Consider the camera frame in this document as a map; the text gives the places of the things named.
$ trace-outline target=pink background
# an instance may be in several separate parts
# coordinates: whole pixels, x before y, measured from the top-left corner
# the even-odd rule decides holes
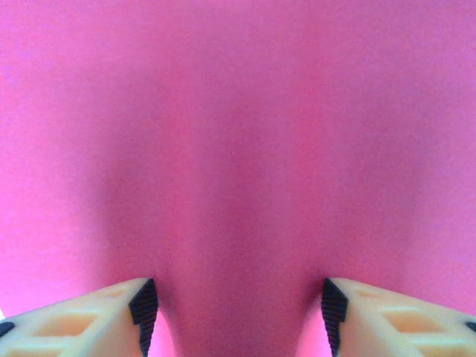
[[[153,276],[185,357],[327,356],[328,275],[475,313],[475,38],[474,1],[0,0],[0,307]]]

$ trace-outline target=pink cloth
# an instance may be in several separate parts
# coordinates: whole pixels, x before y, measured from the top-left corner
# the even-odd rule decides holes
[[[475,34],[474,1],[2,1],[0,307],[153,276],[186,357],[326,356],[328,275],[474,313]]]

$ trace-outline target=black rubber pad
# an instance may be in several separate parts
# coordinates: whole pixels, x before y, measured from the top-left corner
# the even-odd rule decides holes
[[[474,321],[467,321],[466,326],[476,332],[476,322]]]
[[[8,334],[14,328],[15,324],[13,322],[2,322],[0,324],[0,338]]]
[[[329,278],[326,278],[321,307],[333,357],[337,357],[341,344],[339,325],[345,321],[348,303],[349,299],[344,293]]]
[[[154,323],[157,318],[158,298],[153,279],[142,286],[141,290],[129,303],[134,325],[139,325],[141,330],[141,351],[144,357],[149,353],[150,340],[154,331]]]

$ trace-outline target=pink fabric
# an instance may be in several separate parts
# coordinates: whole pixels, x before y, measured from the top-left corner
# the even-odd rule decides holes
[[[79,3],[0,2],[6,315],[153,276],[151,356],[208,357],[327,356],[327,275],[475,312],[474,1]]]

